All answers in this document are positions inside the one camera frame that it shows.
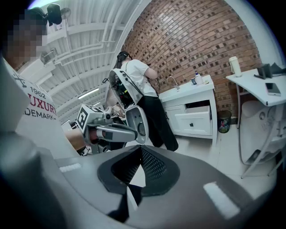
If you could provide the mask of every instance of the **black hair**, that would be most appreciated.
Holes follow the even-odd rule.
[[[121,68],[122,66],[122,61],[126,60],[127,57],[130,57],[132,59],[132,57],[129,55],[128,52],[126,51],[122,51],[117,55],[117,61],[116,64],[114,66],[114,68]]]

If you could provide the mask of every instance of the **cabinet drawer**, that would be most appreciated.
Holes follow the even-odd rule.
[[[210,106],[189,108],[184,114],[176,114],[175,117],[182,133],[211,135]]]

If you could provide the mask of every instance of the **white desk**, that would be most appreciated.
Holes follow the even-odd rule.
[[[254,95],[260,102],[262,102],[265,106],[276,106],[275,109],[275,122],[273,123],[273,126],[268,134],[268,137],[261,149],[260,154],[256,158],[256,160],[253,162],[252,165],[245,171],[245,173],[241,176],[241,178],[244,178],[254,167],[255,165],[260,161],[260,159],[263,157],[272,137],[273,133],[278,128],[279,122],[282,119],[283,114],[283,107],[284,103],[286,102],[286,76],[274,76],[273,78],[266,78],[265,80],[261,78],[257,78],[254,76],[258,75],[257,69],[245,71],[242,73],[241,77],[236,77],[235,75],[227,76],[226,78],[230,81],[236,83],[236,89],[237,89],[237,99],[238,99],[238,123],[237,128],[240,126],[240,96],[244,94],[251,93]],[[281,96],[271,96],[267,94],[267,89],[265,83],[275,83],[277,87],[279,88],[281,92]],[[246,90],[246,92],[240,92],[239,87],[241,86]]]

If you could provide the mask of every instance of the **person's arm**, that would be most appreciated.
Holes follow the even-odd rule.
[[[141,72],[142,75],[148,77],[149,79],[156,79],[158,77],[157,72],[150,68],[147,64],[144,64],[140,60],[133,60],[134,66],[137,68],[138,71]]]
[[[71,143],[71,145],[73,146],[73,148],[75,148],[75,150],[79,150],[80,148],[83,148],[86,145],[84,141],[84,137],[80,129],[73,129],[73,130],[67,131],[65,132],[65,135],[67,139],[69,140],[69,142]],[[96,130],[94,131],[91,130],[89,133],[89,136],[90,136],[90,140],[97,139]]]

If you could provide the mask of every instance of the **white floor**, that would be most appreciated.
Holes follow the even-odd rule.
[[[211,139],[176,136],[179,144],[176,153],[195,157],[209,163],[240,184],[256,199],[275,186],[276,173],[272,176],[267,175],[275,166],[275,159],[262,165],[257,165],[249,176],[241,179],[240,176],[248,166],[244,165],[240,159],[238,136],[239,130],[236,128],[236,125],[231,125],[228,133],[218,134],[217,145],[214,148],[211,146]],[[137,144],[134,141],[127,143],[126,146]],[[152,142],[148,140],[147,145],[152,145]],[[133,177],[131,184],[141,187],[145,186],[145,174],[141,166]]]

